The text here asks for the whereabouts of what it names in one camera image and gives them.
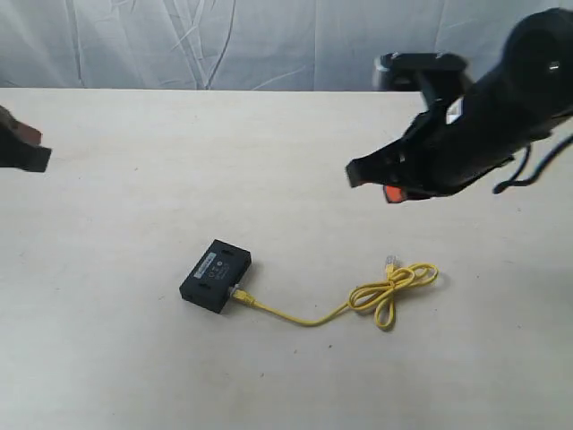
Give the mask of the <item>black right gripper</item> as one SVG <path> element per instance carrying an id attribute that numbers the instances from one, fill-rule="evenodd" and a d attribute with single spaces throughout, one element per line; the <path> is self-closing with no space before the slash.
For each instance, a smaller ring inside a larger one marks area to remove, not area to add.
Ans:
<path id="1" fill-rule="evenodd" d="M 513 103 L 473 100 L 451 123 L 448 108 L 442 100 L 433 103 L 401 139 L 352 159 L 349 185 L 383 185 L 389 204 L 421 201 L 456 194 L 514 160 Z"/>

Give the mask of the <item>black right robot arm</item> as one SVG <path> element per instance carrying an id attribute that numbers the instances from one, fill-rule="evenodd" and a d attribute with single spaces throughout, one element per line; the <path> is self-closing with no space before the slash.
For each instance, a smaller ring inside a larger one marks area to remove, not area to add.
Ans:
<path id="1" fill-rule="evenodd" d="M 426 109 L 404 134 L 346 169 L 351 185 L 381 185 L 390 203 L 457 194 L 572 116 L 572 13 L 552 8 L 520 21 L 500 61 L 472 81 L 454 54 L 390 53 L 382 88 L 417 91 Z"/>

